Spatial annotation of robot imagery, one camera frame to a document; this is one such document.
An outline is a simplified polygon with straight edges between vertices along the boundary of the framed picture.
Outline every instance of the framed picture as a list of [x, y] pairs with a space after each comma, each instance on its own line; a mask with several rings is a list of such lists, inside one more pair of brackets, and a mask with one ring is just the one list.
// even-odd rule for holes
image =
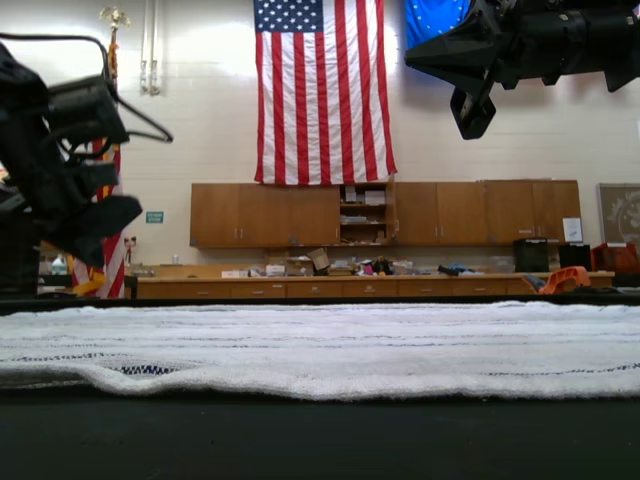
[[598, 197], [604, 241], [640, 246], [640, 184], [600, 184]]

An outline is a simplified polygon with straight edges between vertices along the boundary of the lower cabinet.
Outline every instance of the lower cabinet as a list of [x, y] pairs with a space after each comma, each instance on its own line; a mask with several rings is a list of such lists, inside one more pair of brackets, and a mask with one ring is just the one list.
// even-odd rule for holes
[[229, 298], [231, 287], [227, 283], [171, 282], [138, 284], [138, 298], [142, 300], [193, 300]]
[[[593, 287], [611, 287], [613, 277], [591, 279]], [[421, 298], [447, 296], [533, 295], [520, 278], [284, 280], [229, 282], [140, 282], [142, 300], [229, 298]]]
[[253, 282], [231, 285], [231, 298], [286, 298], [283, 282]]
[[456, 296], [506, 295], [505, 280], [459, 280], [452, 281], [453, 294]]
[[448, 297], [450, 295], [453, 295], [453, 290], [448, 280], [398, 281], [399, 297]]
[[395, 281], [355, 281], [342, 285], [342, 295], [347, 298], [397, 297]]
[[299, 282], [287, 285], [288, 298], [340, 298], [342, 283]]

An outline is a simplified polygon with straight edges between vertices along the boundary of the black box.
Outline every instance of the black box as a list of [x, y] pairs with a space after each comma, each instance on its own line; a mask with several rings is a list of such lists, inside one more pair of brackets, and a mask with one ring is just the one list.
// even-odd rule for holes
[[549, 244], [546, 239], [524, 239], [513, 242], [516, 273], [549, 271]]

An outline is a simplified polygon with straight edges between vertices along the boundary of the exit sign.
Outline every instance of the exit sign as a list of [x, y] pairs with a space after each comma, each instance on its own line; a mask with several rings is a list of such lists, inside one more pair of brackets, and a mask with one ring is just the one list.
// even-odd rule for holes
[[164, 212], [147, 212], [147, 223], [164, 223]]

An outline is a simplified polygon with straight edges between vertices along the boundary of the black table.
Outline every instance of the black table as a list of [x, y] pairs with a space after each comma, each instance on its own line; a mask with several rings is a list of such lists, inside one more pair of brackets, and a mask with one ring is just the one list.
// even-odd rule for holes
[[[427, 301], [491, 300], [514, 298]], [[548, 300], [640, 304], [620, 295]], [[16, 301], [0, 303], [0, 315], [181, 304], [194, 302]], [[0, 469], [3, 478], [25, 480], [635, 479], [640, 399], [311, 403], [213, 392], [122, 398], [88, 388], [0, 390]]]

